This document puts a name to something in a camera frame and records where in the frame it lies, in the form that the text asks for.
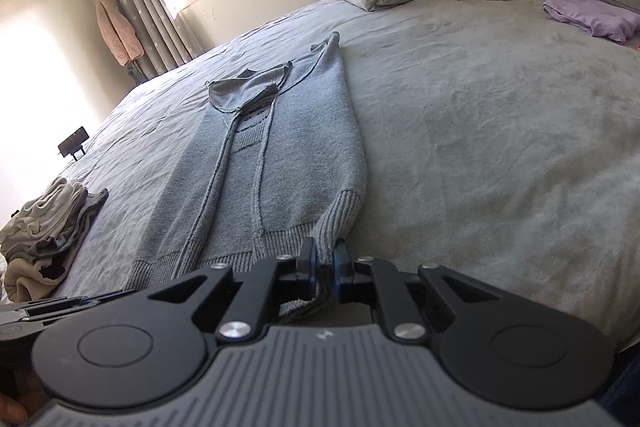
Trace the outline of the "person left hand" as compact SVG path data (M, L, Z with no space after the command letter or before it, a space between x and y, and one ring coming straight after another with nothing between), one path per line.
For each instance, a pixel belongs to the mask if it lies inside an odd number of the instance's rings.
M1 420L11 426L21 426L38 413L49 401L30 366L2 369Z

